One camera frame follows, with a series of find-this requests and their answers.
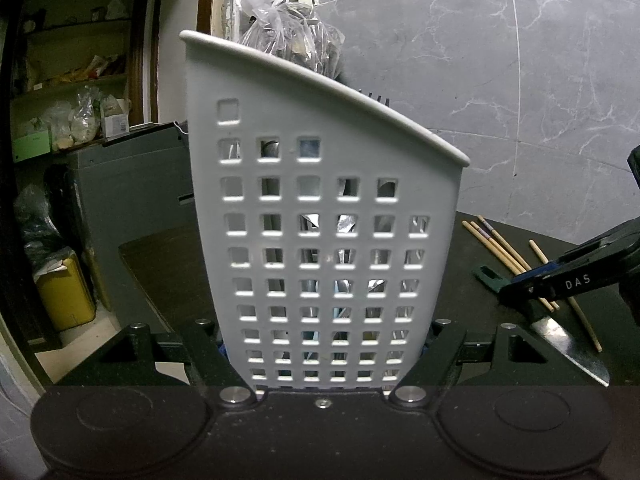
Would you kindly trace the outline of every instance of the metal blade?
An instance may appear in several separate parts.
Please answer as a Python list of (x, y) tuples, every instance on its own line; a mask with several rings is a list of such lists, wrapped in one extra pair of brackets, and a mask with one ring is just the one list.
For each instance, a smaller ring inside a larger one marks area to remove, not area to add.
[(531, 328), (589, 377), (609, 386), (609, 372), (602, 361), (578, 345), (571, 334), (551, 317), (532, 323)]

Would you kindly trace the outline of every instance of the yellow container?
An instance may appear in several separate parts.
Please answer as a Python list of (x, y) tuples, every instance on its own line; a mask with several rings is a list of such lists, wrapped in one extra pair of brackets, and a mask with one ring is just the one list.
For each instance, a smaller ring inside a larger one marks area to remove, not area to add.
[(36, 287), (53, 327), (66, 330), (95, 317), (95, 305), (80, 271), (75, 253), (62, 261), (66, 269), (40, 276)]

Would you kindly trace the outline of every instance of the round black disc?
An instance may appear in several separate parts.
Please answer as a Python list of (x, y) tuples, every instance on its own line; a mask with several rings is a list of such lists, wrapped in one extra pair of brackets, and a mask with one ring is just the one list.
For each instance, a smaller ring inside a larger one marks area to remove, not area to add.
[(59, 386), (34, 407), (31, 433), (51, 465), (109, 476), (164, 462), (206, 421), (188, 386)]
[(593, 386), (457, 386), (437, 418), (463, 454), (511, 475), (591, 465), (612, 431), (609, 405)]

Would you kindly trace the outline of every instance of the dark tabletop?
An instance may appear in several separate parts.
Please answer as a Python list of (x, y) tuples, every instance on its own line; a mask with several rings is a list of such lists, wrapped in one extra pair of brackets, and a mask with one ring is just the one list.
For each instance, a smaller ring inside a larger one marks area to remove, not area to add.
[[(473, 276), (473, 269), (487, 265), (511, 277), (462, 227), (463, 219), (475, 218), (462, 213), (456, 216), (434, 319), (447, 317), (478, 333), (492, 333), (504, 322), (523, 324), (524, 318), (518, 312), (499, 304), (495, 295)], [(568, 242), (499, 222), (492, 221), (492, 225), (532, 267), (539, 263), (529, 248), (529, 239), (535, 240), (549, 259), (573, 247)], [(172, 330), (189, 320), (215, 317), (197, 226), (139, 238), (121, 245), (120, 254), (152, 306)], [(600, 358), (609, 369), (611, 384), (640, 384), (640, 328), (620, 298), (617, 286), (582, 294), (577, 300), (604, 349)], [(559, 304), (561, 308), (553, 317), (577, 340), (592, 348), (572, 309), (564, 301)]]

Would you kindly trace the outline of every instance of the white wall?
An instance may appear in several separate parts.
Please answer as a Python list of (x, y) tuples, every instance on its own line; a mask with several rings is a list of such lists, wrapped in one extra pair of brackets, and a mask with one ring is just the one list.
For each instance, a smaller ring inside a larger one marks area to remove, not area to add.
[(158, 121), (186, 119), (184, 43), (178, 34), (195, 30), (198, 0), (161, 0), (158, 46)]

